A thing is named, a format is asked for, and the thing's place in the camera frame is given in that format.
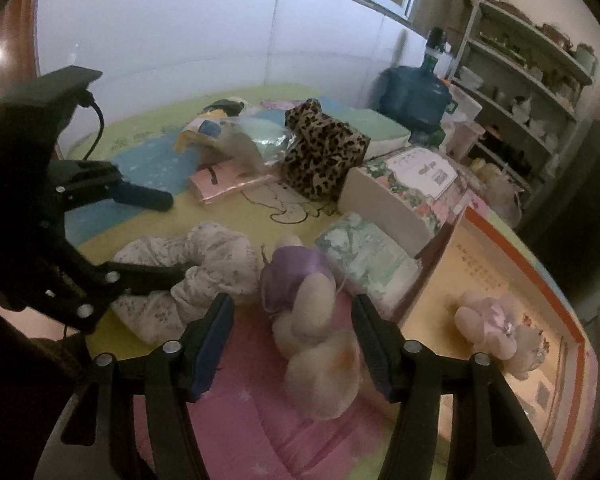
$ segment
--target tissue package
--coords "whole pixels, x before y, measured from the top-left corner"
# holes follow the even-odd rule
[[[380,228],[356,213],[344,215],[314,242],[346,290],[367,294],[389,319],[420,273],[420,264]]]

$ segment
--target blue water bottle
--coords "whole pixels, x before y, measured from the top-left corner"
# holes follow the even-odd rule
[[[397,66],[381,74],[375,110],[409,129],[412,143],[427,144],[451,103],[451,92],[433,73],[445,43],[446,32],[434,27],[420,67]]]

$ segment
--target cartoon print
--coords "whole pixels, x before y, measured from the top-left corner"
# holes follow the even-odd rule
[[[276,212],[269,217],[279,224],[299,224],[309,216],[318,218],[320,213],[331,216],[336,211],[335,204],[311,202],[281,182],[247,189],[242,194],[253,204],[274,209]]]

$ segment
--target screw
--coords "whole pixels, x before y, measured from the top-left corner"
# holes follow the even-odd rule
[[[98,357],[96,357],[96,364],[98,366],[108,366],[113,362],[113,357],[111,356],[111,354],[100,354]]]
[[[89,303],[82,304],[78,307],[78,310],[76,310],[76,314],[81,319],[89,317],[93,314],[93,305],[90,305]]]
[[[417,354],[420,352],[420,350],[422,350],[422,345],[415,339],[409,339],[408,341],[404,342],[404,349],[410,354]]]
[[[111,270],[104,275],[104,281],[107,283],[115,283],[120,279],[120,273],[116,270]]]
[[[482,352],[478,352],[476,355],[474,355],[474,360],[475,360],[475,362],[477,362],[479,365],[482,365],[482,366],[489,366],[489,364],[491,364],[491,360],[489,359],[489,356]]]
[[[182,345],[179,341],[167,341],[162,345],[162,350],[167,354],[175,354],[180,348],[182,348]]]

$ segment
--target clear plastic bag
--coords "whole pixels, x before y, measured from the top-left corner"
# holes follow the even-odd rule
[[[298,140],[285,126],[249,116],[196,118],[183,133],[193,145],[211,146],[257,172],[282,162]]]
[[[520,188],[510,182],[505,174],[490,178],[485,184],[484,199],[489,207],[509,227],[515,228],[522,220],[522,209],[520,209],[520,200],[518,199]]]

